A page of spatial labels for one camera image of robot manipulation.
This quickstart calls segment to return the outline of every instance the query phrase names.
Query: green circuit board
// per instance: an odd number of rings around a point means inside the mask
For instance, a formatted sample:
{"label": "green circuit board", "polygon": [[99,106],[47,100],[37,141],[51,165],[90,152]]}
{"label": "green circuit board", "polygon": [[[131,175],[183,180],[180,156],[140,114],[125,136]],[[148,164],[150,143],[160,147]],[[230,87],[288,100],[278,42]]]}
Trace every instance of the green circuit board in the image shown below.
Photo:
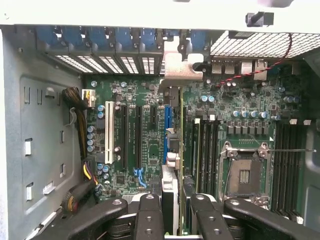
{"label": "green circuit board", "polygon": [[[95,90],[96,97],[95,106],[87,111],[87,125],[96,128],[94,151],[89,152],[88,156],[93,159],[97,180],[103,185],[103,190],[98,195],[100,200],[149,192],[150,180],[161,174],[161,165],[166,158],[164,157],[165,105],[163,94],[158,93],[160,80],[161,77],[158,76],[92,75],[86,77],[85,88]],[[232,86],[216,87],[220,80],[221,76],[213,75],[210,84],[195,82],[181,89],[183,91],[183,175],[192,176],[195,181],[202,178],[202,181],[197,182],[197,191],[212,194],[217,199],[222,193],[224,194],[230,166],[229,159],[220,157],[225,142],[231,143],[233,148],[257,149],[261,144],[266,143],[269,149],[274,149],[277,121],[273,116],[279,116],[283,122],[288,122],[292,118],[303,119],[302,109],[306,89],[306,84],[301,81],[301,78],[291,76],[280,78],[278,72],[268,74],[267,81],[263,84],[260,81],[247,81],[245,78],[233,81]],[[96,86],[92,87],[92,81],[96,81]],[[202,96],[213,97],[214,100],[202,101]],[[284,100],[286,96],[295,97],[298,102],[287,103]],[[112,101],[115,106],[128,109],[127,164],[124,167],[120,155],[114,153],[113,163],[108,164],[108,178],[104,178],[105,174],[103,172],[101,174],[97,169],[98,164],[104,164],[105,151],[105,130],[103,125],[101,129],[97,126],[98,121],[102,122],[97,117],[99,112],[97,108],[104,106],[106,101]],[[137,106],[142,109],[140,165],[137,165],[136,156]],[[180,108],[173,107],[172,110],[172,127],[179,128]],[[234,116],[235,111],[239,114],[242,111],[247,114],[256,111],[257,115],[256,117]],[[262,112],[266,113],[265,118],[259,117]],[[155,116],[155,123],[152,123],[152,115]],[[122,110],[115,110],[114,147],[123,147],[122,120]],[[211,131],[210,136],[216,134],[215,140],[205,139],[207,130]],[[196,148],[208,154],[205,156]],[[214,164],[205,165],[204,161],[209,159]],[[258,181],[251,186],[252,189],[249,187],[246,191],[255,191],[255,196],[267,194],[267,197],[270,197],[273,155],[271,154],[268,160],[259,157],[249,157],[249,159],[254,164],[258,162],[255,168],[258,171],[255,175]],[[212,174],[206,173],[206,176],[200,176],[199,173],[203,172],[202,167],[204,172],[208,169]],[[143,173],[139,177],[135,170],[141,168]],[[227,196],[238,196],[228,188],[225,193]]]}

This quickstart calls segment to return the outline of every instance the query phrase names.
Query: motherboard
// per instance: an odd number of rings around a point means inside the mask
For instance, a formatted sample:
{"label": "motherboard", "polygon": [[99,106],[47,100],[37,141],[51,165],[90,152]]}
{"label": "motherboard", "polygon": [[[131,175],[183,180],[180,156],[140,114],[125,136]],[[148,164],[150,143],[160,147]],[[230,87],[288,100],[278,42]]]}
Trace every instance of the motherboard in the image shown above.
{"label": "motherboard", "polygon": [[[178,89],[181,107],[165,104],[161,76],[86,76],[82,95],[92,100],[87,151],[100,186],[96,197],[150,192],[162,165],[179,159],[176,175],[192,178],[197,193],[219,202],[242,197],[276,212],[286,191],[298,194],[303,168],[301,153],[276,150],[302,148],[298,136],[308,125],[307,76],[286,69],[273,69],[264,81],[244,77],[223,85],[228,76],[211,74]],[[280,201],[272,204],[273,196]],[[297,201],[287,207],[299,209]]]}

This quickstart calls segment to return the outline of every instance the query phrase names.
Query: gray metal panel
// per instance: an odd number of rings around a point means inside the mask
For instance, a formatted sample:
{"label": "gray metal panel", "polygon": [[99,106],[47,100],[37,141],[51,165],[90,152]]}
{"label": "gray metal panel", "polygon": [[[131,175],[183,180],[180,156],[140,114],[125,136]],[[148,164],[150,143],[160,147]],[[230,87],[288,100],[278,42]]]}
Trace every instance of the gray metal panel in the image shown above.
{"label": "gray metal panel", "polygon": [[[7,212],[1,211],[0,218],[8,214],[8,237],[1,235],[1,239],[23,240],[57,210],[66,191],[81,180],[78,133],[75,126],[64,126],[68,112],[57,98],[62,89],[81,88],[81,83],[77,75],[57,69],[38,55],[34,35],[25,27],[2,31],[6,158],[1,153],[2,160],[6,159],[8,201],[4,203]],[[49,88],[54,98],[45,97]],[[60,131],[64,131],[64,143]],[[32,139],[30,156],[25,156],[26,139]],[[60,178],[62,163],[66,175]],[[5,176],[0,176],[1,185],[6,182]],[[44,195],[43,188],[51,181],[55,189]],[[32,200],[27,201],[26,186],[30,183]],[[5,228],[6,223],[0,221],[1,234],[5,234]]]}

